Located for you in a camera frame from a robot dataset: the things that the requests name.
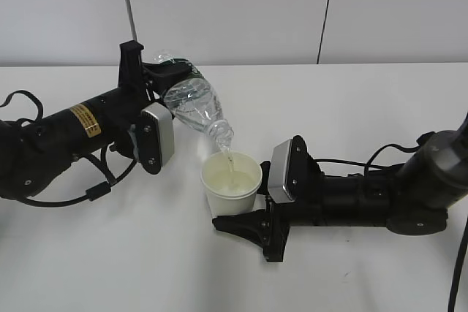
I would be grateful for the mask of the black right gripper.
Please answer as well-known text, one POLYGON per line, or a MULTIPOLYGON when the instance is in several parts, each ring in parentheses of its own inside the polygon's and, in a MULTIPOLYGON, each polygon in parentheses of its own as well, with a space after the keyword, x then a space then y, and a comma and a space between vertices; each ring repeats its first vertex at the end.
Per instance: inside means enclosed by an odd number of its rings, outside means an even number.
POLYGON ((268 191, 271 162, 260 164, 262 177, 258 194, 265 196, 265 210, 212 220, 215 230, 248 240, 263 249, 267 262, 282 262, 291 227, 321 225, 324 216, 324 173, 314 160, 307 162, 304 193, 294 202, 275 203, 268 191))

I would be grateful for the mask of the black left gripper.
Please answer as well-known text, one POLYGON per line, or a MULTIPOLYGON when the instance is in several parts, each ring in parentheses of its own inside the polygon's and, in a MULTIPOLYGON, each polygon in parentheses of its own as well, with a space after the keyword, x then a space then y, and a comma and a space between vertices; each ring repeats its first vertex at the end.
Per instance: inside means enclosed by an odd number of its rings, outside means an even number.
POLYGON ((142 51, 139 42, 120 44, 118 87, 110 92, 109 106, 105 108, 109 123, 107 145, 122 155, 137 155, 136 140, 132 140, 129 130, 141 110, 156 101, 155 94, 164 96, 171 87, 197 72, 188 60, 144 63, 142 51))

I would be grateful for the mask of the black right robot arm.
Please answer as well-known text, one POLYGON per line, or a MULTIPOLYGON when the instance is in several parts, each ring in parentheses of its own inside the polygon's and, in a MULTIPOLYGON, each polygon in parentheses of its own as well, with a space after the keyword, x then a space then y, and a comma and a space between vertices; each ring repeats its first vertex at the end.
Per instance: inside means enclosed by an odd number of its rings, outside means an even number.
POLYGON ((258 245, 268 262, 283 260, 291 227, 431 235, 445 230, 448 208, 467 195, 467 125, 421 135, 403 164, 367 162, 348 176, 326 175, 301 136, 277 145, 261 168, 265 207, 217 216, 213 226, 258 245))

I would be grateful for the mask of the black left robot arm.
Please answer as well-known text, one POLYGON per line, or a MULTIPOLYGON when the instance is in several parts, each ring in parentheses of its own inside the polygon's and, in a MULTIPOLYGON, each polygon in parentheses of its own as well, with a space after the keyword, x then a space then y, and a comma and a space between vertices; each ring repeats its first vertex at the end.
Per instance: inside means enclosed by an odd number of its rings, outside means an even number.
POLYGON ((173 114, 163 98, 197 70, 185 58, 144 63, 142 50, 134 40, 122 43, 117 88, 52 115, 43 115, 41 101, 31 92, 18 92, 36 105, 37 116, 1 122, 2 198, 62 208, 110 193, 136 164, 152 175, 161 171, 174 154, 173 114), (81 159, 91 162, 105 181, 75 199, 35 200, 81 159))

